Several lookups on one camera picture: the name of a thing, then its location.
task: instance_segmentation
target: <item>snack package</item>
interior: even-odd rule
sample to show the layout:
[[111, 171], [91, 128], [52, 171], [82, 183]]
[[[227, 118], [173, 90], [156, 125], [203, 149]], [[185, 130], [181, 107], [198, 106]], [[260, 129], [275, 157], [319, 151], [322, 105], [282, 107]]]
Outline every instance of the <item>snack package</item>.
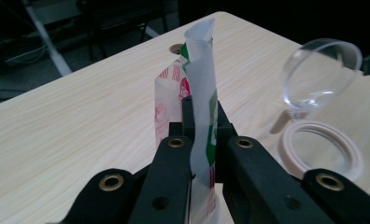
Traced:
[[185, 32], [181, 56], [155, 79], [156, 143], [168, 135], [169, 122], [181, 121], [181, 100], [192, 95], [195, 123], [191, 223], [222, 223], [215, 185], [218, 97], [212, 33], [214, 19], [200, 21]]

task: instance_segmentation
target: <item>wooden table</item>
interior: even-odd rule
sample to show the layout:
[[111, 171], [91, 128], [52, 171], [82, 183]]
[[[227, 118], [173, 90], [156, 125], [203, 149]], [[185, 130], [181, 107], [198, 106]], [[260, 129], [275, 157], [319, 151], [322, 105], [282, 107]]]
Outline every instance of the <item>wooden table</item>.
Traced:
[[[269, 129], [288, 108], [278, 77], [300, 45], [224, 12], [211, 17], [219, 100], [238, 133], [276, 157], [279, 133]], [[0, 223], [59, 222], [97, 173], [151, 162], [154, 79], [192, 24], [0, 104]], [[355, 183], [370, 194], [370, 77], [359, 75], [314, 118], [360, 148]]]

